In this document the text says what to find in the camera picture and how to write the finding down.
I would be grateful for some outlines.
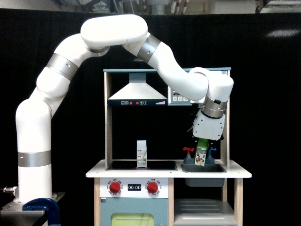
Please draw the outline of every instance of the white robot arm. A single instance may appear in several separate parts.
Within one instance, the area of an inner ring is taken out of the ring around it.
[[[193,133],[196,137],[207,138],[206,130],[210,131],[208,139],[219,139],[222,134],[220,121],[233,86],[231,78],[213,75],[203,68],[186,73],[177,64],[171,49],[148,33],[146,22],[139,16],[93,18],[83,24],[80,34],[65,39],[57,47],[39,75],[36,89],[17,109],[19,201],[52,196],[51,118],[81,63],[89,57],[105,55],[112,45],[123,45],[155,68],[166,84],[183,96],[191,100],[206,96]]]

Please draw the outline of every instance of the juice box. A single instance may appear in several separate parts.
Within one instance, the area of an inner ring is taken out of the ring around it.
[[[198,146],[195,152],[194,164],[196,166],[205,166],[205,159],[208,149],[207,139],[198,139]]]

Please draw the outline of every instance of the milk carton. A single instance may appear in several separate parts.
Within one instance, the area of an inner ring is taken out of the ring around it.
[[[146,140],[137,140],[137,167],[146,167]]]

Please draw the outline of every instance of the gray sink basin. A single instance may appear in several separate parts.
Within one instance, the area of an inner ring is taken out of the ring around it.
[[[182,164],[184,173],[226,173],[227,171],[220,164],[205,164],[196,166],[194,164]]]
[[[219,164],[205,164],[196,166],[194,164],[182,164],[184,173],[226,173],[227,171]],[[222,187],[224,178],[185,178],[185,183],[189,187]]]

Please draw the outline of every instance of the digital timer display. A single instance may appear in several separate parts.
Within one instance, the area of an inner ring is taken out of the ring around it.
[[[127,185],[128,191],[141,191],[141,185]]]

